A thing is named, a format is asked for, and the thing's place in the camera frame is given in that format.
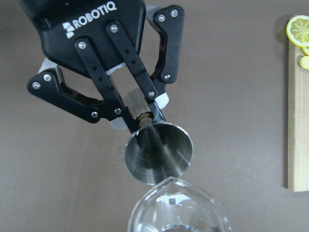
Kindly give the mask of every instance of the wooden cutting board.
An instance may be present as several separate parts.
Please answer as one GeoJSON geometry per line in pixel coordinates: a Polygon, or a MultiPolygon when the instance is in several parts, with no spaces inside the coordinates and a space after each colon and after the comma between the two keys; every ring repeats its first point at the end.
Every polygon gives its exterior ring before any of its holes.
{"type": "Polygon", "coordinates": [[[289,42],[288,189],[309,191],[309,70],[301,48],[289,42]]]}

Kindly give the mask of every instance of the robotiq logo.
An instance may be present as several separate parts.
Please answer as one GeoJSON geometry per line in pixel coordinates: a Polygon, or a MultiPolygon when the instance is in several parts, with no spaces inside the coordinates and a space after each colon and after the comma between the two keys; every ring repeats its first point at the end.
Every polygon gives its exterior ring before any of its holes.
{"type": "Polygon", "coordinates": [[[75,19],[71,22],[65,22],[62,24],[63,29],[67,31],[67,38],[70,39],[74,36],[76,29],[81,28],[82,26],[87,25],[95,19],[100,18],[101,16],[108,14],[110,11],[117,10],[116,4],[113,1],[109,1],[104,5],[99,6],[96,9],[93,9],[91,12],[86,13],[85,15],[80,16],[78,19],[75,19]]]}

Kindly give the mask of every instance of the jigger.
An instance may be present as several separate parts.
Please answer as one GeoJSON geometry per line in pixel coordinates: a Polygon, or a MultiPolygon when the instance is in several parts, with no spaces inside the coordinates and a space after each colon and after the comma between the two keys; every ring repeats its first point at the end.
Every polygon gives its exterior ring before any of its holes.
{"type": "MultiPolygon", "coordinates": [[[[145,109],[139,91],[129,93],[125,100],[145,109]]],[[[140,121],[140,127],[126,146],[128,171],[148,185],[158,184],[169,176],[180,177],[190,166],[193,155],[189,134],[175,124],[147,116],[140,121]]]]}

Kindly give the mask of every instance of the yellow lemon slice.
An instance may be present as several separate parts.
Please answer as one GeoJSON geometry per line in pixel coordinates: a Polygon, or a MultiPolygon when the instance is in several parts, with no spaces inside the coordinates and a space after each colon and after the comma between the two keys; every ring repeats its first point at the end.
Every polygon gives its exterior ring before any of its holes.
{"type": "Polygon", "coordinates": [[[286,26],[286,34],[289,40],[299,47],[309,46],[309,17],[297,15],[286,26]]]}
{"type": "Polygon", "coordinates": [[[306,56],[309,56],[309,47],[302,47],[301,50],[303,50],[306,56]]]}

